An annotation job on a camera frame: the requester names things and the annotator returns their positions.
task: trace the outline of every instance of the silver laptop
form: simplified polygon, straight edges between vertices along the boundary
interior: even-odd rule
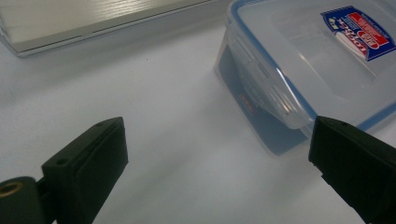
[[[208,1],[0,0],[0,35],[27,56]]]

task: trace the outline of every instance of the white surface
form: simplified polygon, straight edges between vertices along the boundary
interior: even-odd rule
[[[123,116],[130,163],[95,223],[362,223],[307,161],[275,157],[215,76],[227,2],[19,59],[0,46],[0,181]],[[396,146],[396,123],[380,133]]]

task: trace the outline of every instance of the plastic food container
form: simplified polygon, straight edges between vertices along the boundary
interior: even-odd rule
[[[226,24],[248,116],[310,137],[317,115],[371,131],[394,114],[396,1],[238,0]]]

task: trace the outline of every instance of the container label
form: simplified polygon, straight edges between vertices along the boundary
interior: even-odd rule
[[[354,7],[321,13],[335,37],[366,61],[396,49],[390,35],[372,18]]]

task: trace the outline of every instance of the black plastic part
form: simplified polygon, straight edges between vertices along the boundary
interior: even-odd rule
[[[42,166],[0,183],[0,223],[92,223],[128,163],[122,118],[92,126]]]
[[[32,177],[17,177],[0,184],[0,223],[46,223]]]
[[[61,205],[57,221],[92,223],[128,163],[122,118],[92,126],[42,168]]]
[[[396,223],[396,148],[343,121],[317,117],[309,160],[366,223]]]

